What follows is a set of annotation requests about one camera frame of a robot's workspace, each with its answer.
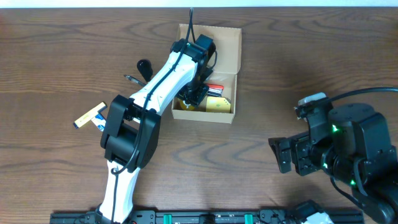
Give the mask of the yellow highlighter marker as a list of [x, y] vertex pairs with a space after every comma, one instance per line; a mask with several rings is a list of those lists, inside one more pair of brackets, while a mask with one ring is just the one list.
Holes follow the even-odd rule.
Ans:
[[86, 112], [84, 115], [80, 116], [77, 120], [73, 122], [73, 126], [76, 129], [81, 128], [84, 126], [86, 123], [91, 121], [93, 117], [95, 117], [98, 113], [101, 114], [101, 112], [107, 108], [107, 105], [105, 102], [101, 102], [98, 105], [96, 105], [94, 108], [90, 109], [88, 112]]

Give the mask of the black correction tape dispenser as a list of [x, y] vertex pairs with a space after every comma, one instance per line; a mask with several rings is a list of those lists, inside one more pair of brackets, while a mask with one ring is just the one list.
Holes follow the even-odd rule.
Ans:
[[146, 82], [151, 81], [153, 76], [153, 69], [150, 60], [141, 59], [137, 62], [137, 69]]

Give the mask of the yellow adhesive tape roll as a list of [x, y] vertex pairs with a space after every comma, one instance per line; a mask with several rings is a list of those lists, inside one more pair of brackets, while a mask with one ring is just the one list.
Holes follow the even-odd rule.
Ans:
[[186, 102], [181, 99], [179, 99], [178, 102], [182, 110], [193, 111], [195, 109], [194, 106], [192, 106], [191, 104], [186, 104]]

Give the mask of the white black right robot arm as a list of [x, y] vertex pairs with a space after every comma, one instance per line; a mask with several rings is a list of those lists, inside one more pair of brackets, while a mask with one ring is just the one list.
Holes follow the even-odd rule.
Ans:
[[385, 117], [364, 103], [334, 107], [331, 103], [297, 107], [308, 131], [289, 138], [270, 138], [281, 173], [298, 175], [318, 170], [377, 223], [397, 223], [397, 152]]

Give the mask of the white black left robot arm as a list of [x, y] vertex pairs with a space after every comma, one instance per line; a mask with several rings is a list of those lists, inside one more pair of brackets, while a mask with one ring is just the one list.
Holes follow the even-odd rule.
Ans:
[[156, 75], [129, 98], [111, 102], [100, 145], [108, 162], [103, 203], [95, 211], [96, 223], [126, 223], [133, 209], [132, 193], [139, 171], [152, 158], [158, 144], [161, 116], [174, 98], [197, 107], [205, 98], [211, 75], [208, 62], [216, 52], [213, 39], [201, 35], [194, 42], [180, 39]]

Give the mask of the brown cardboard box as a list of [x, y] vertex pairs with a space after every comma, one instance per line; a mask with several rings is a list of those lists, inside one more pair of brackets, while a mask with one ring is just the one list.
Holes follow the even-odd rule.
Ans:
[[195, 37], [203, 34], [213, 39], [216, 45], [218, 55], [212, 56], [209, 61], [210, 66], [213, 67], [213, 73], [205, 83], [224, 86], [222, 97], [229, 99], [231, 111], [230, 113], [206, 112], [208, 96], [205, 96], [193, 111], [186, 111], [181, 109], [179, 99], [174, 98], [171, 109], [173, 118], [231, 124], [236, 114], [236, 89], [237, 76], [241, 68], [242, 30], [231, 27], [194, 25], [193, 31]]

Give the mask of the red black stapler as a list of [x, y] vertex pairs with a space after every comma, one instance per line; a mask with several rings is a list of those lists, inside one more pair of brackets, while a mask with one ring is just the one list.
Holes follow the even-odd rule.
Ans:
[[208, 87], [208, 92], [207, 92], [208, 96], [222, 97], [224, 86], [210, 84], [210, 83], [207, 83], [206, 86]]

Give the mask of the yellow sticky notepad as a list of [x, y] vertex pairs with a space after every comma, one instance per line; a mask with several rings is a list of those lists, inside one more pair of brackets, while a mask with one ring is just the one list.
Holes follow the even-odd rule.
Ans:
[[206, 112], [230, 113], [231, 103], [225, 97], [208, 96], [206, 99]]

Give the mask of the blue white staples box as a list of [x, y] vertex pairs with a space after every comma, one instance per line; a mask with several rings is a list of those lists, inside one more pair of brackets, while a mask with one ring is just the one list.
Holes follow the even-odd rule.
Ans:
[[100, 113], [93, 117], [91, 121], [100, 131], [104, 131], [106, 120]]

